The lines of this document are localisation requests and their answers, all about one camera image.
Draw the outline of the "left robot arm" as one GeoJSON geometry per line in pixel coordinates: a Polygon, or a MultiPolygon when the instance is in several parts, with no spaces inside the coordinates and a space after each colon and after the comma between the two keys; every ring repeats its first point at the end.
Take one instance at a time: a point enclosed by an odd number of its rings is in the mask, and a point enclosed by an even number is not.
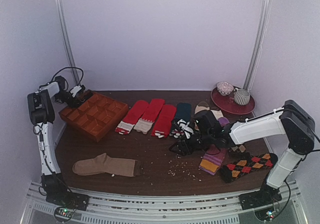
{"type": "Polygon", "coordinates": [[[65,90],[66,79],[62,76],[54,77],[50,82],[41,85],[37,91],[28,94],[27,104],[29,118],[33,124],[33,133],[37,136],[41,157],[41,183],[47,195],[61,206],[67,206],[72,201],[68,186],[63,181],[62,173],[54,152],[52,137],[55,110],[53,100],[66,103],[70,108],[78,108],[90,97],[91,90],[78,84],[71,90],[65,90]]]}

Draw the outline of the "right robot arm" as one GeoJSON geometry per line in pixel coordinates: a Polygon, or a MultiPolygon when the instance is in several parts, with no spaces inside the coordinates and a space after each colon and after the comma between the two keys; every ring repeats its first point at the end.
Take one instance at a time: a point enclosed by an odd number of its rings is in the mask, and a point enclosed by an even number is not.
{"type": "Polygon", "coordinates": [[[211,110],[199,111],[193,120],[197,130],[182,121],[172,122],[175,128],[185,134],[169,147],[171,152],[186,156],[196,150],[208,150],[212,145],[222,150],[269,136],[287,136],[288,147],[280,157],[272,153],[260,156],[246,154],[241,160],[219,169],[222,179],[231,183],[254,170],[269,168],[270,172],[264,181],[266,186],[256,194],[256,200],[263,205],[275,197],[275,189],[314,151],[317,139],[315,121],[293,100],[285,101],[282,107],[270,113],[225,125],[216,119],[211,110]]]}

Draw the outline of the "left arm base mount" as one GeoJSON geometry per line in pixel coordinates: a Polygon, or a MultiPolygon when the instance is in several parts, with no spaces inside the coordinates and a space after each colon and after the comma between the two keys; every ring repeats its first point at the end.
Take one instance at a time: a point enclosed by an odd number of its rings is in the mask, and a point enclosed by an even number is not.
{"type": "Polygon", "coordinates": [[[77,210],[86,211],[89,196],[72,191],[52,192],[46,194],[46,201],[56,205],[54,218],[62,223],[70,221],[77,210]]]}

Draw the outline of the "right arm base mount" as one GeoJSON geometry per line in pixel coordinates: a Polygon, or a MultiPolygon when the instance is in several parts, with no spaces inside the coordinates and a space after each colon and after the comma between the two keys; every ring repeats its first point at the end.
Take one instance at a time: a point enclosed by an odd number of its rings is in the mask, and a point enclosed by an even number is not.
{"type": "Polygon", "coordinates": [[[242,210],[253,209],[256,218],[260,221],[272,221],[280,208],[282,200],[279,189],[267,187],[239,196],[242,210]]]}

